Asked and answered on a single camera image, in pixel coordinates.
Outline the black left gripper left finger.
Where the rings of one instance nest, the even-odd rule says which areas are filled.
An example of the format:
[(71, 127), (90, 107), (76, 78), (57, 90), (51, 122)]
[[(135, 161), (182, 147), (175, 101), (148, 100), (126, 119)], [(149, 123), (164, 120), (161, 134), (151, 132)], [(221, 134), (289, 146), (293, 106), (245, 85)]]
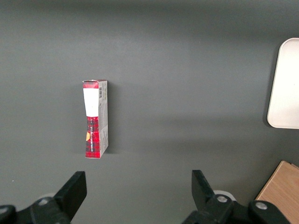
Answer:
[(54, 196), (45, 196), (17, 211), (13, 205), (0, 207), (2, 224), (69, 224), (87, 195), (84, 171), (77, 171)]

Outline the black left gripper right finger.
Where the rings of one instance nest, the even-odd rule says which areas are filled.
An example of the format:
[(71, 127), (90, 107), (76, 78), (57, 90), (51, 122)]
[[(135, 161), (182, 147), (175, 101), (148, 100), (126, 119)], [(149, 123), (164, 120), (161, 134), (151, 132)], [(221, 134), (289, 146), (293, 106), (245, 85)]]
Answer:
[(272, 203), (251, 201), (243, 206), (224, 194), (213, 192), (201, 170), (192, 171), (192, 196), (196, 210), (184, 224), (288, 224), (288, 219)]

